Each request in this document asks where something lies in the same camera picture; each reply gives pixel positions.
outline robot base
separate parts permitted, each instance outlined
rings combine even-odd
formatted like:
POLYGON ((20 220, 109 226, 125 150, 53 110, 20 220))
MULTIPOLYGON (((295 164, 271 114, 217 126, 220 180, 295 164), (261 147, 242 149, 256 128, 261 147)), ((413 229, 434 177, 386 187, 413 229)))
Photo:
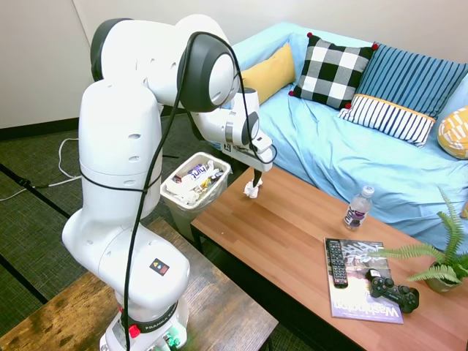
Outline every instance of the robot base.
MULTIPOLYGON (((107 327, 99 342, 99 351, 126 351, 125 330, 120 322, 119 312, 107 327)), ((178 301, 174 315, 161 327, 150 333, 142 333, 135 339, 130 338, 131 351, 170 351, 166 338, 174 341, 174 347, 180 349, 187 341, 187 323, 189 309, 183 298, 178 301)))

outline bottle cap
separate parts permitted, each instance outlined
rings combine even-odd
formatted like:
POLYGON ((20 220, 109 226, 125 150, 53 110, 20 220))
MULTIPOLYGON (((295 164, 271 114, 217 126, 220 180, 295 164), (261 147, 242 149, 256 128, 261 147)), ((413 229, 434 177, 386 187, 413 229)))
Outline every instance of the bottle cap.
POLYGON ((371 197, 374 194, 374 188, 369 185, 365 185, 361 194, 365 197, 371 197))

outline white cable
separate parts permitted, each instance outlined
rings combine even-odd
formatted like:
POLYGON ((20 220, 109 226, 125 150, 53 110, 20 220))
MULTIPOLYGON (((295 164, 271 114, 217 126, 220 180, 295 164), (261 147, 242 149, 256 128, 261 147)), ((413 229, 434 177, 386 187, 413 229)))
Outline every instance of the white cable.
POLYGON ((10 197, 7 197, 6 199, 0 199, 0 201, 6 201, 6 200, 9 200, 9 199, 11 199, 12 197, 15 197, 16 195, 18 195, 18 194, 20 194, 20 193, 22 193, 22 192, 25 192, 26 190, 27 190, 27 189, 20 190, 19 192, 17 192, 17 193, 15 193, 15 194, 13 194, 13 195, 12 195, 12 196, 10 196, 10 197))
POLYGON ((68 174, 67 172, 65 172, 64 170, 61 169, 61 148, 64 147, 64 144, 68 141, 68 140, 78 140, 78 138, 73 138, 73 137, 68 137, 67 139, 63 140, 60 144, 60 147, 58 148, 58 168, 59 170, 64 174, 66 175, 68 178, 81 178, 81 175, 70 175, 68 174))
POLYGON ((74 178, 71 178, 71 179, 67 179, 66 181, 60 181, 58 183, 49 184, 48 188, 50 188, 51 186, 58 186, 58 185, 62 185, 62 184, 65 184, 65 183, 69 183, 70 181, 77 181, 78 179, 81 179, 81 175, 79 177, 74 177, 74 178))
MULTIPOLYGON (((63 140, 60 144, 60 148, 58 148, 58 168, 59 170, 64 174, 66 175, 69 179, 67 179, 66 181, 60 181, 58 183, 54 183, 54 184, 48 184, 47 185, 47 188, 50 188, 51 186, 58 186, 58 185, 62 185, 62 184, 65 184, 65 183, 69 183, 70 181, 77 181, 78 179, 81 179, 81 175, 70 175, 68 174, 67 172, 65 172, 64 170, 61 169, 61 148, 64 146, 65 142, 67 142, 68 140, 78 140, 78 139, 74 139, 74 138, 67 138, 65 140, 63 140)), ((15 197, 16 195, 19 195, 21 194, 22 192, 25 192, 27 189, 22 189, 20 190, 19 192, 16 192, 15 194, 13 194, 12 196, 9 196, 9 197, 6 197, 4 199, 0 199, 0 202, 1 201, 6 201, 6 200, 9 200, 13 197, 15 197)))

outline wastebasket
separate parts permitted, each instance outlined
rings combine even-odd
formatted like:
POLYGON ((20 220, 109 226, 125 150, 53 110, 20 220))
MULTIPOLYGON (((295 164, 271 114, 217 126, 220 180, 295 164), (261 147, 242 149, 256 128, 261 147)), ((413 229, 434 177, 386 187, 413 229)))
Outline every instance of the wastebasket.
POLYGON ((231 166, 220 159, 217 159, 210 154, 204 152, 197 152, 182 165, 180 165, 167 179, 161 184, 161 196, 164 198, 164 202, 170 209, 170 212, 174 218, 174 222, 177 225, 180 234, 193 241, 192 230, 190 229, 190 223, 203 212, 205 208, 210 205, 220 194, 227 188, 227 177, 231 173, 231 166), (174 197, 172 193, 167 190, 167 183, 173 181, 174 176, 183 177, 189 170, 198 164, 206 165, 209 160, 213 161, 214 167, 223 170, 222 176, 219 180, 213 184, 208 191, 197 200, 193 205, 187 205, 182 203, 178 198, 174 197))

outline plastic bottle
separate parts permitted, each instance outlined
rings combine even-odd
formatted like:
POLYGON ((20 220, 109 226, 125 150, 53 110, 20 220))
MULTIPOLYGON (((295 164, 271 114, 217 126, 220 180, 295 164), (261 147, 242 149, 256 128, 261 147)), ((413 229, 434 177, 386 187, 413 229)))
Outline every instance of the plastic bottle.
POLYGON ((366 185, 360 194, 354 196, 344 216, 343 222, 347 229, 354 231, 363 225, 372 207, 371 196, 373 194, 374 188, 366 185))

